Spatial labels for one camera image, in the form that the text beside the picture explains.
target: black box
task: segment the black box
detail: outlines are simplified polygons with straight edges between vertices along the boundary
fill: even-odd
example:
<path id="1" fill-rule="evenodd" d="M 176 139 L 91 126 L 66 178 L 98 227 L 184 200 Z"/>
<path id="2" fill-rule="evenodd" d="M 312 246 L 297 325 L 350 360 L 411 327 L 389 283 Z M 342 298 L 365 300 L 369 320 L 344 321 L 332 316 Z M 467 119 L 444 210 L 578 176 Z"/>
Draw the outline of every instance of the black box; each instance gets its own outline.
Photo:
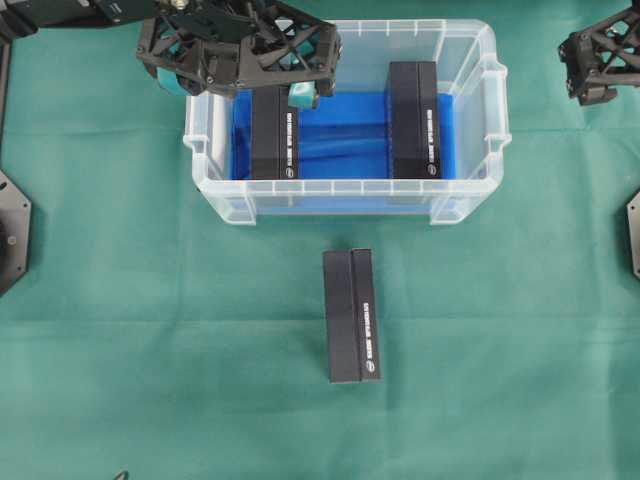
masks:
<path id="1" fill-rule="evenodd" d="M 380 379 L 371 250 L 324 253 L 331 383 Z"/>
<path id="2" fill-rule="evenodd" d="M 387 95 L 393 178 L 442 178 L 436 63 L 392 62 Z"/>
<path id="3" fill-rule="evenodd" d="M 253 90 L 251 179 L 298 178 L 298 109 L 289 106 L 288 89 Z"/>

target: black mounting plate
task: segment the black mounting plate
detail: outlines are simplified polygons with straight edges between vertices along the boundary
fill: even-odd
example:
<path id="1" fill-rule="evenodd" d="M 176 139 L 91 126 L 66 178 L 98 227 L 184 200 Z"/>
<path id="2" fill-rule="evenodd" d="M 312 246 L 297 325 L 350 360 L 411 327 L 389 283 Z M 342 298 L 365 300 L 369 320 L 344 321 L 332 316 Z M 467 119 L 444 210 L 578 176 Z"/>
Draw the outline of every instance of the black mounting plate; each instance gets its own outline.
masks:
<path id="1" fill-rule="evenodd" d="M 627 204 L 633 274 L 640 279 L 640 192 Z"/>
<path id="2" fill-rule="evenodd" d="M 0 170 L 0 223 L 6 242 L 0 258 L 0 295 L 17 282 L 27 270 L 31 202 Z"/>

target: green tablecloth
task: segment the green tablecloth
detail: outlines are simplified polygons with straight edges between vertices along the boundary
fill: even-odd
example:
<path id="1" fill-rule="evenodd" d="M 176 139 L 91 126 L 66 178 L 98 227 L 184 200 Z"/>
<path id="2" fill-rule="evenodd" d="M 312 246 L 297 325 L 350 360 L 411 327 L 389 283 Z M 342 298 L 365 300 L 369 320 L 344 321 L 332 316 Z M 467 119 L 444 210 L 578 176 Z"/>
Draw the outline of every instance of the green tablecloth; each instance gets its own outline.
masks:
<path id="1" fill-rule="evenodd" d="M 138 27 L 15 46 L 2 168 L 33 200 L 0 299 L 12 479 L 635 479 L 640 93 L 566 98 L 556 47 L 622 0 L 364 1 L 329 18 L 475 17 L 510 69 L 500 189 L 464 223 L 223 224 L 190 178 L 184 100 Z M 384 381 L 327 382 L 321 252 L 375 255 Z"/>

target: clear plastic storage box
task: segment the clear plastic storage box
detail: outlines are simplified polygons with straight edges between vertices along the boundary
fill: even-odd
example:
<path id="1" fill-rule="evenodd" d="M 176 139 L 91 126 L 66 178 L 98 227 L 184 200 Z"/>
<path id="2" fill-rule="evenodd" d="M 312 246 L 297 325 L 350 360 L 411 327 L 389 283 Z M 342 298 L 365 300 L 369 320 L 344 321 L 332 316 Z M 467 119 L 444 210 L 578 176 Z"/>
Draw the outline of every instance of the clear plastic storage box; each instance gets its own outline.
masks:
<path id="1" fill-rule="evenodd" d="M 184 142 L 193 180 L 225 222 L 263 214 L 420 214 L 432 224 L 465 219 L 496 190 L 510 143 L 507 69 L 495 35 L 475 20 L 336 21 L 344 51 L 336 90 L 385 90 L 391 61 L 438 63 L 438 90 L 454 97 L 455 180 L 229 180 L 232 100 L 187 99 Z"/>

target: table surface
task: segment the table surface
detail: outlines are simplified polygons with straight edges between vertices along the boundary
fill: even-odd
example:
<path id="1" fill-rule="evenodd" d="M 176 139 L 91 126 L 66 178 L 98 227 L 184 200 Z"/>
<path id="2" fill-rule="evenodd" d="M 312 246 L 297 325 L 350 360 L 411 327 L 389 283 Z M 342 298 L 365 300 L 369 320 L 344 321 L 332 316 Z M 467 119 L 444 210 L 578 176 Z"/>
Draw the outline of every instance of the table surface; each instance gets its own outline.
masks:
<path id="1" fill-rule="evenodd" d="M 190 177 L 184 99 L 138 26 L 15 45 L 2 168 L 33 200 L 0 300 L 7 478 L 632 479 L 640 474 L 640 93 L 566 98 L 556 47 L 622 0 L 299 0 L 475 17 L 510 69 L 505 178 L 465 222 L 260 218 Z M 384 380 L 327 382 L 321 253 L 375 255 Z"/>

